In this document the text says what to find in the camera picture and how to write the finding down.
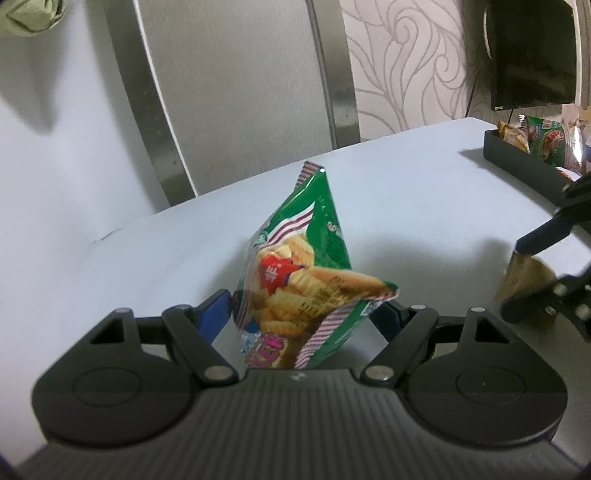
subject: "chair backrest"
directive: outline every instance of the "chair backrest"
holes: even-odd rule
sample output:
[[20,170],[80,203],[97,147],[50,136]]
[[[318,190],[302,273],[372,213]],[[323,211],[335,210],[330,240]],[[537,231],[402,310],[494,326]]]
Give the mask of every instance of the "chair backrest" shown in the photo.
[[105,0],[170,203],[359,142],[339,0]]

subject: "chip bag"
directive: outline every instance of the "chip bag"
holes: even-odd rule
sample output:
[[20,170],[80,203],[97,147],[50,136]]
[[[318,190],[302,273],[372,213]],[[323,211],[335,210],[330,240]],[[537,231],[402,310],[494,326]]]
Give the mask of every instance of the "chip bag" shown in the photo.
[[306,162],[293,193],[249,242],[233,302],[245,362],[315,367],[397,294],[396,285],[351,271],[326,172]]
[[579,125],[565,125],[534,116],[519,116],[530,153],[545,163],[583,175],[587,171],[584,141]]
[[505,142],[513,145],[514,147],[519,148],[521,151],[525,153],[530,152],[530,146],[527,141],[527,135],[525,132],[519,128],[512,127],[505,122],[499,121],[496,125],[499,136]]

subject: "bristles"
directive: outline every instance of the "bristles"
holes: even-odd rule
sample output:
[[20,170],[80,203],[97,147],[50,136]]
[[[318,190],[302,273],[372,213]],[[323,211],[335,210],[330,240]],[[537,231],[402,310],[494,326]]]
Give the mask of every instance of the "bristles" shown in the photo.
[[556,280],[554,271],[531,255],[513,252],[507,273],[496,292],[495,301],[501,303],[521,290],[542,286]]

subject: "white wall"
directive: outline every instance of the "white wall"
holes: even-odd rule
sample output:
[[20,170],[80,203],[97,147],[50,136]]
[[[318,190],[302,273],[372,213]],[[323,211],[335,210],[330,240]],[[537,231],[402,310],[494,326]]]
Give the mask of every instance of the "white wall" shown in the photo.
[[135,126],[102,4],[0,38],[0,453],[42,444],[35,379],[76,340],[70,273],[93,242],[168,206]]

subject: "table surface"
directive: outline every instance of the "table surface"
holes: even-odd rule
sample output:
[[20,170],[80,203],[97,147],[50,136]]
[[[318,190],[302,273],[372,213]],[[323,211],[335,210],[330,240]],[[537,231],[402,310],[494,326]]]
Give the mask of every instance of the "table surface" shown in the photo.
[[[461,119],[315,158],[326,167],[354,270],[397,283],[403,304],[426,304],[445,315],[492,307],[513,244],[554,207],[482,157],[491,128]],[[151,316],[175,304],[199,304],[218,288],[233,290],[247,240],[292,191],[301,165],[202,195],[97,244],[74,281],[72,302],[81,314],[60,326],[63,348],[116,307]],[[578,232],[540,256],[557,274],[577,273],[591,260],[589,245]],[[216,346],[235,363],[231,327]],[[577,392],[555,442],[579,462],[591,460],[591,412],[582,408],[591,404],[591,346],[567,321],[546,334],[517,330]],[[365,322],[328,362],[359,371],[384,345]]]

